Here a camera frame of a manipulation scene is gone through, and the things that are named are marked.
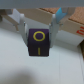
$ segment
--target yellow ring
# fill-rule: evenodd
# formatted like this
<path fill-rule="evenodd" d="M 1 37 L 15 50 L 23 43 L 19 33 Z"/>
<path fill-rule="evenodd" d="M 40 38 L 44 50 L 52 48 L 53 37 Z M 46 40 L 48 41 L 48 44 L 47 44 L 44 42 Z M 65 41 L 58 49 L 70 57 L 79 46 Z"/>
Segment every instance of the yellow ring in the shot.
<path fill-rule="evenodd" d="M 38 33 L 41 33 L 43 35 L 43 38 L 42 39 L 37 39 L 36 38 L 36 34 L 38 34 Z M 37 32 L 34 33 L 33 38 L 36 41 L 43 41 L 45 39 L 45 34 L 42 31 L 37 31 Z"/>

